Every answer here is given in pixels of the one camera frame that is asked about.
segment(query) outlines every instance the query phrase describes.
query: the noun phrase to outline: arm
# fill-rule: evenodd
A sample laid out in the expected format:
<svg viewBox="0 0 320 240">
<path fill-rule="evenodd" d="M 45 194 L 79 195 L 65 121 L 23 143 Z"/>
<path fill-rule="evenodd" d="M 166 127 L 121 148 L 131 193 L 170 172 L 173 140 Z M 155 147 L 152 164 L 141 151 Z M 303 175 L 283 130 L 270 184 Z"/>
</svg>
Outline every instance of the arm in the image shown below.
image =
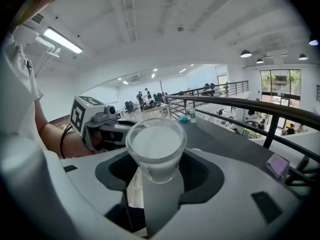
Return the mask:
<svg viewBox="0 0 320 240">
<path fill-rule="evenodd" d="M 48 123 L 39 100 L 34 102 L 34 108 L 36 128 L 44 145 L 48 150 L 55 152 L 61 158 L 60 140 L 64 131 Z M 93 151 L 84 146 L 80 136 L 76 132 L 69 132 L 66 134 L 63 140 L 62 149 L 66 158 L 82 157 L 94 154 Z"/>
</svg>

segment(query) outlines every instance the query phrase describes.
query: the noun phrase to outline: plastic cup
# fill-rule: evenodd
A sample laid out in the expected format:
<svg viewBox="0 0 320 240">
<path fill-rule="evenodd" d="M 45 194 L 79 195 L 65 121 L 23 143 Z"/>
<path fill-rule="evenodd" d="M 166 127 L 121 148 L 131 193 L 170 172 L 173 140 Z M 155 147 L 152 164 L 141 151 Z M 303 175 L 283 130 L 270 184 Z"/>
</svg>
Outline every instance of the plastic cup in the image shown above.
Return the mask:
<svg viewBox="0 0 320 240">
<path fill-rule="evenodd" d="M 125 145 L 146 177 L 158 184 L 170 181 L 187 144 L 182 126 L 171 119 L 149 118 L 135 124 Z"/>
</svg>

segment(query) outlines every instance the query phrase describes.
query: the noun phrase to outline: milky liquid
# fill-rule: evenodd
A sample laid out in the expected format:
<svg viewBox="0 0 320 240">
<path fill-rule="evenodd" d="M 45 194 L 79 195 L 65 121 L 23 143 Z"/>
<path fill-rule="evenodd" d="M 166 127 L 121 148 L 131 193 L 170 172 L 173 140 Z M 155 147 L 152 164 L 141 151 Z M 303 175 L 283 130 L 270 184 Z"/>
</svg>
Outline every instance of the milky liquid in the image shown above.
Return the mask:
<svg viewBox="0 0 320 240">
<path fill-rule="evenodd" d="M 141 157 L 159 159 L 171 155 L 180 145 L 181 139 L 173 129 L 157 125 L 139 132 L 132 148 Z"/>
</svg>

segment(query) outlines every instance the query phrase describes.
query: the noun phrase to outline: white shirt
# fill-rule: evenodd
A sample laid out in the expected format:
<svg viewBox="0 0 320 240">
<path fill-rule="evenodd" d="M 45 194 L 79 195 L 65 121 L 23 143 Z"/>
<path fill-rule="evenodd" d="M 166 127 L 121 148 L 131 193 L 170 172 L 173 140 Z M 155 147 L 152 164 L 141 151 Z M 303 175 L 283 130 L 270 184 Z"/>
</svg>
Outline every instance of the white shirt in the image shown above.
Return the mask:
<svg viewBox="0 0 320 240">
<path fill-rule="evenodd" d="M 0 68 L 0 132 L 34 140 L 45 149 L 36 127 L 34 104 L 43 93 L 31 61 L 10 33 L 1 47 Z"/>
</svg>

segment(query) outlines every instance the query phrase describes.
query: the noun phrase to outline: water bottle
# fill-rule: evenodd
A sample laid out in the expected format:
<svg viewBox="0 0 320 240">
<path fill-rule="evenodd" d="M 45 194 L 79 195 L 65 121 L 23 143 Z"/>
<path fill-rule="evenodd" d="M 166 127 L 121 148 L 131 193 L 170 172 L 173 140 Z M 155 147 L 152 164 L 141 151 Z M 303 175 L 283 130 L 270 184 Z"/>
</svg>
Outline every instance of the water bottle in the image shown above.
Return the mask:
<svg viewBox="0 0 320 240">
<path fill-rule="evenodd" d="M 189 107 L 189 102 L 186 103 L 186 107 L 185 107 L 185 113 L 186 113 L 186 118 L 188 118 L 188 120 L 190 120 L 190 107 Z"/>
<path fill-rule="evenodd" d="M 191 123 L 195 123 L 197 121 L 196 119 L 196 110 L 194 106 L 190 105 L 190 121 Z"/>
</svg>

